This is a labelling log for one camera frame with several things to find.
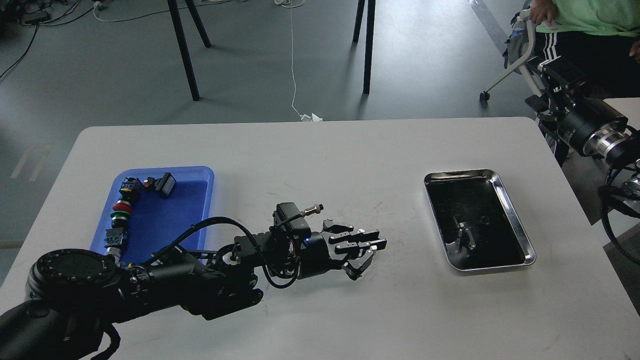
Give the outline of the person's hand on chair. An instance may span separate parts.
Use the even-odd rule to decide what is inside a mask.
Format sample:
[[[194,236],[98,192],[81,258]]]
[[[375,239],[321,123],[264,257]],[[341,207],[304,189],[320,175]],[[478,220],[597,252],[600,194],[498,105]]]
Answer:
[[[530,20],[536,25],[545,22],[547,27],[550,27],[558,14],[558,7],[553,0],[532,0],[529,8]]]

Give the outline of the person's second hand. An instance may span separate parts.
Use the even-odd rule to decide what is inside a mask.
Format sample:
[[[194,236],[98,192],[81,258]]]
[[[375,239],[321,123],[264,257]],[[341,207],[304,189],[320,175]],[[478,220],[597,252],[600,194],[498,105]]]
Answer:
[[[631,44],[628,56],[633,58],[636,62],[640,61],[640,40],[636,40]]]

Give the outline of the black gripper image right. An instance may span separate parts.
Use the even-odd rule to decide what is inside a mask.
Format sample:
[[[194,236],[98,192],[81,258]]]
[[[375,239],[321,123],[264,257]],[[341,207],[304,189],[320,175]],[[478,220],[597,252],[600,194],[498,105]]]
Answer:
[[[549,146],[569,145],[581,157],[628,157],[628,118],[597,98],[585,98],[583,71],[561,55],[543,60],[537,70],[544,95],[531,95],[525,104],[535,112],[542,136]],[[571,103],[556,105],[551,103]]]

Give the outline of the black robot arm image left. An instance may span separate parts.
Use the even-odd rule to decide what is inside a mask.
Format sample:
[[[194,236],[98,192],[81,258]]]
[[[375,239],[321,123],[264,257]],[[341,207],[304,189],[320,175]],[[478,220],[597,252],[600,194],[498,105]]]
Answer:
[[[331,270],[356,280],[387,240],[330,219],[312,231],[306,216],[322,209],[279,203],[273,225],[258,234],[230,218],[207,218],[140,264],[85,249],[50,251],[30,267],[26,301],[1,316],[1,358],[107,360],[121,344],[116,323],[173,306],[211,321],[257,305],[259,267],[277,289]]]

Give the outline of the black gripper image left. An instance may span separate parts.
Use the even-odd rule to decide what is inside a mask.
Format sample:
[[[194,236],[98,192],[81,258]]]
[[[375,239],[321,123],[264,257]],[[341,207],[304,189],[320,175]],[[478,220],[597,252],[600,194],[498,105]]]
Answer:
[[[322,232],[312,232],[302,239],[295,251],[299,260],[297,280],[331,270],[343,270],[350,279],[357,280],[371,265],[375,253],[387,246],[387,239],[380,239],[379,234],[379,230],[363,230],[325,219]]]

